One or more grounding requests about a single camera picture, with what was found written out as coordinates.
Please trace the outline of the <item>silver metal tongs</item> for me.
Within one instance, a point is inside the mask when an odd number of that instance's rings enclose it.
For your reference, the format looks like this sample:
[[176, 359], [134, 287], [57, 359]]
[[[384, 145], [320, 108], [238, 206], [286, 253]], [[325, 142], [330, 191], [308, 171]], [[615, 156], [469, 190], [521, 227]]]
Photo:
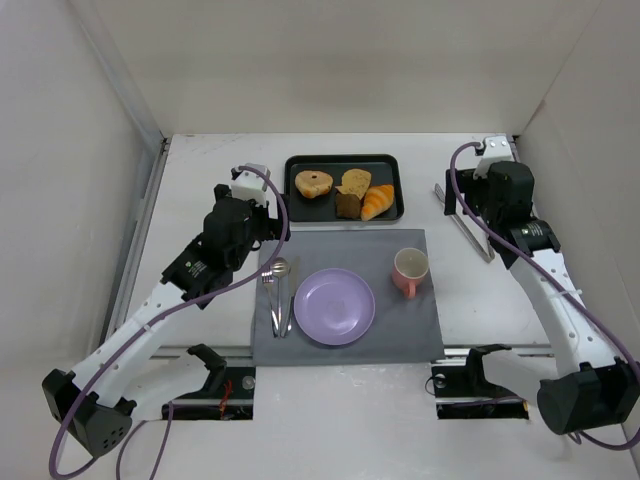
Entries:
[[452, 216], [452, 220], [460, 229], [464, 237], [471, 244], [476, 253], [486, 262], [491, 263], [495, 259], [495, 251], [489, 243], [489, 238], [485, 238], [485, 242], [481, 243], [478, 238], [473, 234], [471, 229], [464, 223], [462, 218], [458, 214]]

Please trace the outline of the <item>round donut bread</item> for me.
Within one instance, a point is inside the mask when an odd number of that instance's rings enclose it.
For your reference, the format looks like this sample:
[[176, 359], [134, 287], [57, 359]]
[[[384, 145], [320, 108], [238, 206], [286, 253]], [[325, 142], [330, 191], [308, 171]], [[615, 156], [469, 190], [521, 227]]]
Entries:
[[307, 199], [328, 194], [333, 186], [333, 177], [322, 171], [304, 170], [295, 177], [295, 186]]

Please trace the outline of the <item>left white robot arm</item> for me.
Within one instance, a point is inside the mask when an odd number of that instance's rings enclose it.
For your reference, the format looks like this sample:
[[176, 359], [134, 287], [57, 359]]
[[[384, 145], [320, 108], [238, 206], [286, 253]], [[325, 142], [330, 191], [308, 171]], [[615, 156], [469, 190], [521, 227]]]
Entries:
[[216, 297], [242, 286], [234, 275], [264, 242], [288, 240], [286, 203], [275, 197], [271, 218], [267, 193], [277, 189], [251, 175], [214, 189], [215, 203], [201, 232], [165, 268], [159, 283], [138, 310], [89, 357], [72, 369], [51, 370], [42, 389], [60, 430], [52, 450], [71, 435], [91, 459], [106, 455], [125, 438], [136, 420], [155, 419], [169, 401], [219, 380], [225, 361], [197, 344], [156, 372], [142, 366], [179, 327], [174, 313], [205, 309]]

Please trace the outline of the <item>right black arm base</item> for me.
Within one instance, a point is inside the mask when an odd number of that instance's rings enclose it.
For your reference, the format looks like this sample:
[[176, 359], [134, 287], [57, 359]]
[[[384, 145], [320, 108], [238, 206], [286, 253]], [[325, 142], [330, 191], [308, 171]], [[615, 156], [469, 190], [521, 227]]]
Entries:
[[467, 355], [465, 369], [468, 385], [473, 396], [487, 398], [504, 398], [512, 395], [512, 392], [502, 386], [490, 383], [485, 376], [483, 358], [491, 353], [510, 351], [509, 346], [503, 344], [491, 344], [473, 347]]

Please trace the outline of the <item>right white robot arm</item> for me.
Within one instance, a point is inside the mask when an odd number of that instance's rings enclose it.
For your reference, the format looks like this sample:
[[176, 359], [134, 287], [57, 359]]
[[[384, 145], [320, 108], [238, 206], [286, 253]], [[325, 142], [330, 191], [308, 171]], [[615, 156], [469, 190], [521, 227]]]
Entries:
[[586, 309], [549, 224], [533, 213], [534, 177], [513, 161], [484, 171], [450, 167], [447, 215], [462, 209], [481, 227], [528, 297], [551, 345], [545, 371], [499, 344], [474, 348], [467, 367], [483, 390], [501, 387], [535, 405], [557, 435], [624, 423], [639, 400], [639, 364]]

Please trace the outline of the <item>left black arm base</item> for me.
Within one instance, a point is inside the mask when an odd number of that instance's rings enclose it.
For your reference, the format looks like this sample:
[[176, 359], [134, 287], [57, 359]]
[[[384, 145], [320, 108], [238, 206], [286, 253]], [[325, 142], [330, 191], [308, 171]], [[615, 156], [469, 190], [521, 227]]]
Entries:
[[204, 363], [207, 376], [199, 390], [191, 392], [195, 398], [213, 395], [223, 384], [227, 367], [226, 360], [205, 344], [191, 346], [187, 353], [197, 357]]

